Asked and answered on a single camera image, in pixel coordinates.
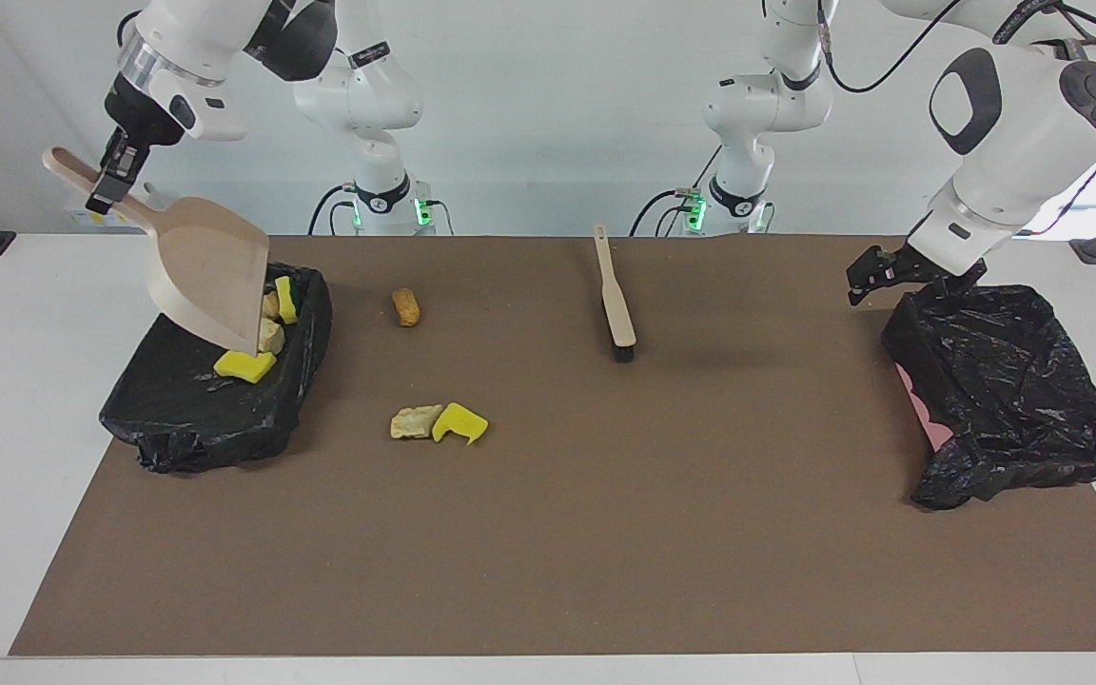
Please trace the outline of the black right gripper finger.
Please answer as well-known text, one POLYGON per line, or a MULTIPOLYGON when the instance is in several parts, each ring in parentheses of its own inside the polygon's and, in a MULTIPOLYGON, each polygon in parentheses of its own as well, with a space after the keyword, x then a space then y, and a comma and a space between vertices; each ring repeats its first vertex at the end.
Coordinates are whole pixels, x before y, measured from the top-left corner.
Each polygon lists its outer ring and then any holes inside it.
POLYGON ((104 170, 88 192, 85 209, 96 214, 109 214, 116 205, 127 199, 130 192, 130 179, 110 170, 104 170))

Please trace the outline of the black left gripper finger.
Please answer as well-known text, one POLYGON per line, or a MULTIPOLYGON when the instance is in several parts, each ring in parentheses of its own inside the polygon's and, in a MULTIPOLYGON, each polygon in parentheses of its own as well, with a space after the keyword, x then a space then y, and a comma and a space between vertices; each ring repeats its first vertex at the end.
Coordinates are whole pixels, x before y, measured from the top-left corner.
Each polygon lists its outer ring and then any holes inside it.
POLYGON ((883 287, 892 277, 894 252, 871 246, 848 267, 849 287, 883 287))
POLYGON ((857 307, 872 292, 891 289, 898 284, 895 276, 850 276, 850 306, 857 307))

